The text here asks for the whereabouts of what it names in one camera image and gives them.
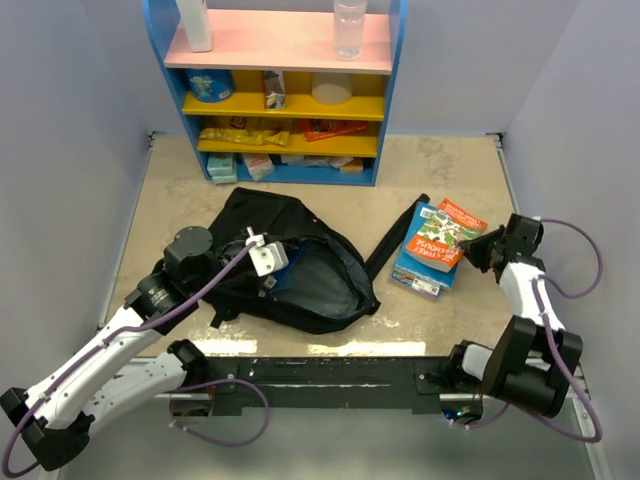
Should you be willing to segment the blue orange book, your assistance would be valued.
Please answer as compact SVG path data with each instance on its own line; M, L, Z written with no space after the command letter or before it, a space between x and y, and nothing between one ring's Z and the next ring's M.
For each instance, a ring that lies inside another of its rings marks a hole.
M449 272L462 258L457 242L484 234L488 224L459 205L443 199L411 238L406 251L420 263Z

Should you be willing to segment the black backpack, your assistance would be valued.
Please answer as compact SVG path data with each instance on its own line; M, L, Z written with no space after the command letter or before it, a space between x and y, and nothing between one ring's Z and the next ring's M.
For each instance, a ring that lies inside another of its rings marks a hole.
M190 294L220 272L216 272L215 250L233 240L246 241L247 227L283 246L309 239L310 247L292 271L292 286L274 296L262 294L267 276L228 273L204 297L215 310L211 325L217 328L249 314L307 333L338 332L379 309L373 281L404 240L412 216L412 208L405 210L364 258L301 200L237 187L207 229L204 254L189 260L176 244L170 244L154 270L180 293Z

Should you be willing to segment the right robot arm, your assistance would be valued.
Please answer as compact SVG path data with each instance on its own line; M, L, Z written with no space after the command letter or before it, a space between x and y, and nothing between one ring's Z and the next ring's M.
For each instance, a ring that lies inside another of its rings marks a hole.
M445 379L459 393L482 393L546 418L555 417L578 366L582 339L565 330L548 305L543 261L535 256L544 227L513 214L507 224L460 243L464 257L495 275L511 318L493 348L463 341L447 359Z

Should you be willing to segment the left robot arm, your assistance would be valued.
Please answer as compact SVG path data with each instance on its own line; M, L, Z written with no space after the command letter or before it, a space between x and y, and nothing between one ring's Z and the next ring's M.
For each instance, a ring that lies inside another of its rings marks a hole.
M2 394L1 408L14 425L2 457L3 475L15 479L32 468L55 471L75 459L100 427L145 400L200 390L207 361L189 340L173 342L140 369L122 369L193 314L200 300L263 243L263 236L249 231L234 256L219 263L209 230L179 231L151 273L86 345L40 382ZM14 471L10 457L18 441L35 461Z

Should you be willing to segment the teal tissue pack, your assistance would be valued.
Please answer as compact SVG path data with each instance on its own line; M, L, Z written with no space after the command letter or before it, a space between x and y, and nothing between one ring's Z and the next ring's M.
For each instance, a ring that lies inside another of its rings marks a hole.
M237 164L233 153L210 153L207 172L215 184L229 184L237 181Z

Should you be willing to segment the pink tissue pack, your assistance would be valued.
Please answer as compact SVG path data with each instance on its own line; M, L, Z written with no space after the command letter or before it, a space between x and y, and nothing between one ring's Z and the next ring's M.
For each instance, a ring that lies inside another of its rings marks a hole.
M260 181L275 171L270 156L265 153L243 153L242 161L254 181Z

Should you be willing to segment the yellow chips bag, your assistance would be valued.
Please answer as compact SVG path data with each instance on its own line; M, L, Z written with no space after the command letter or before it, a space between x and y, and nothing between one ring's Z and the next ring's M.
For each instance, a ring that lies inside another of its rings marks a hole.
M207 117L199 139L250 146L286 146L292 127L291 119L246 116Z

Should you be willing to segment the yellow soap pack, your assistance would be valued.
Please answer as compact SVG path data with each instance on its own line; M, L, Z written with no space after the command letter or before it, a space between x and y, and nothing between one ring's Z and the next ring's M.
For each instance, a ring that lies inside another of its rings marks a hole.
M362 158L354 158L339 168L342 174L359 174L364 170L364 162Z

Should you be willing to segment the blue children's book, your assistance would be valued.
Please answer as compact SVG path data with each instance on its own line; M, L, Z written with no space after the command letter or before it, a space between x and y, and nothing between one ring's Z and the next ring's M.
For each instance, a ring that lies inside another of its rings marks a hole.
M424 201L419 201L414 207L412 219L391 271L391 279L418 294L438 298L442 292L453 288L457 266L449 272L442 272L420 263L406 251L411 238L434 211L435 208Z

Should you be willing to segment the white wrapped packs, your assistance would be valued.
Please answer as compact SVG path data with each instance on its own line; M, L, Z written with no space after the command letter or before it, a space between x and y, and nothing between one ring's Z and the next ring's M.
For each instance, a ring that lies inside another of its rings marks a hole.
M285 165L297 165L303 167L332 167L340 169L353 161L350 156L318 156L318 155L281 155L280 161Z

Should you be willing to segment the orange snack box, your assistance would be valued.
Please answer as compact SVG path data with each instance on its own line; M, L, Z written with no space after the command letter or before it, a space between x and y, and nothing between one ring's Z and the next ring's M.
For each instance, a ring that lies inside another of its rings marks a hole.
M299 119L298 127L304 140L316 142L337 136L351 135L365 131L369 126L367 121L361 120L329 120L329 119Z

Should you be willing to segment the blue shelf unit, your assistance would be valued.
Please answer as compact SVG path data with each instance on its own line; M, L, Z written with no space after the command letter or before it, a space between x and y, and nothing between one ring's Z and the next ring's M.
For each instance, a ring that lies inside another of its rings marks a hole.
M204 175L231 153L242 181L375 184L408 5L364 20L360 56L337 58L329 12L211 9L209 51L188 42L176 1L147 1L146 29Z

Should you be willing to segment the blue round can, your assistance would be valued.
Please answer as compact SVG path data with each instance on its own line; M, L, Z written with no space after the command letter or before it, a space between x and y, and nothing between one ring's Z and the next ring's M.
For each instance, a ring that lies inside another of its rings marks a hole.
M230 98L235 92L235 82L231 70L187 69L189 86L198 101L219 103Z

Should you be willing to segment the small carton box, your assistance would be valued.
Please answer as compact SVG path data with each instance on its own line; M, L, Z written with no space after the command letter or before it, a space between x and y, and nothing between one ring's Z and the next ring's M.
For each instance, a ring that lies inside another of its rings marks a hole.
M286 102L284 73L280 70L265 70L262 81L266 110L283 110Z

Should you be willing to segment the white round container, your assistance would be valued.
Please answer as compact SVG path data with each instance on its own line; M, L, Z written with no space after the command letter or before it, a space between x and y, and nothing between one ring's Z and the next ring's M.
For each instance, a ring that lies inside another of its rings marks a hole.
M324 105L348 102L353 96L354 82L351 74L314 72L311 76L311 95Z

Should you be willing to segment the white bottle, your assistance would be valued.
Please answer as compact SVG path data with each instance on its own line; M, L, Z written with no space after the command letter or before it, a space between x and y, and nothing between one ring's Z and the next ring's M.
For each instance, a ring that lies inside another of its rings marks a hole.
M208 52L213 48L213 34L209 27L208 6L205 0L177 0L187 42L193 52Z

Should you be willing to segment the clear plastic bottle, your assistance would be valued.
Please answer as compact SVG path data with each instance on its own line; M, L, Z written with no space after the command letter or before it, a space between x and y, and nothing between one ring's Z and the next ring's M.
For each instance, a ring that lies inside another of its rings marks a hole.
M367 0L333 1L333 52L339 60L356 60L362 53L367 3Z

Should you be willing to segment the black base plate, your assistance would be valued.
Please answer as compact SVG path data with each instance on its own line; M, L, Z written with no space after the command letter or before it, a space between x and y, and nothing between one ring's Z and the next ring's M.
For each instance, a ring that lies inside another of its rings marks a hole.
M445 357L209 357L186 377L183 392L214 416L237 416L262 400L293 409L391 409L443 414L473 423L484 413L479 382Z

